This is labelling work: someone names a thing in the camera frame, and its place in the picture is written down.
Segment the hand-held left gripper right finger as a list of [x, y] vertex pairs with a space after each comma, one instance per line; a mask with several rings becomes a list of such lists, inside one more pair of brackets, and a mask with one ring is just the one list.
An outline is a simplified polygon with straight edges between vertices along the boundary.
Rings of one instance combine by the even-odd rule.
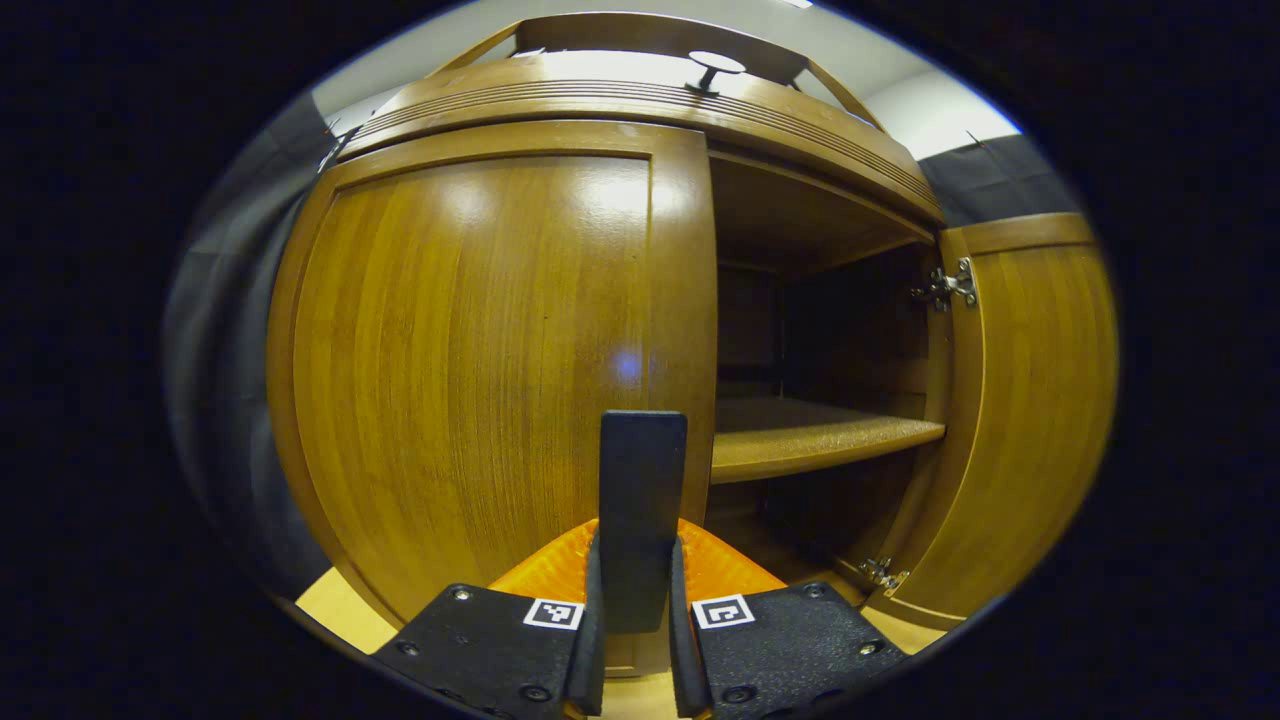
[[794, 585], [680, 521], [669, 650], [678, 715], [832, 719], [908, 655], [827, 582]]

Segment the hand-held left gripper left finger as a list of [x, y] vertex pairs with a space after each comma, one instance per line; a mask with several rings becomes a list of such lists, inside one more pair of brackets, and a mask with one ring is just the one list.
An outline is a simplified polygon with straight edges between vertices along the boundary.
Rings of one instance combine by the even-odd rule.
[[452, 719], [599, 715], [598, 525], [567, 530], [490, 587], [447, 585], [372, 660]]

